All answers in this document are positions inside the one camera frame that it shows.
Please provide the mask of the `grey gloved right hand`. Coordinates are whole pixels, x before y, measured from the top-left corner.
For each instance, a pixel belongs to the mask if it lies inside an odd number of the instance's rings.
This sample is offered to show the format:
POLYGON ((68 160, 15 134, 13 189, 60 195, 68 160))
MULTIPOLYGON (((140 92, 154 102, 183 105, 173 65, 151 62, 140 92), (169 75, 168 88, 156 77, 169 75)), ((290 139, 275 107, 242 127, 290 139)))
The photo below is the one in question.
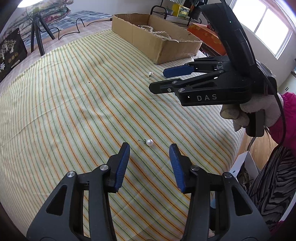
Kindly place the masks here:
POLYGON ((280 107, 273 95, 255 94, 250 101, 240 104, 239 107, 233 104, 224 104, 222 105, 220 116, 226 120, 232 120, 234 131, 237 132, 250 123, 249 113, 256 113, 262 109, 265 112, 264 125, 269 128, 281 116, 280 107))

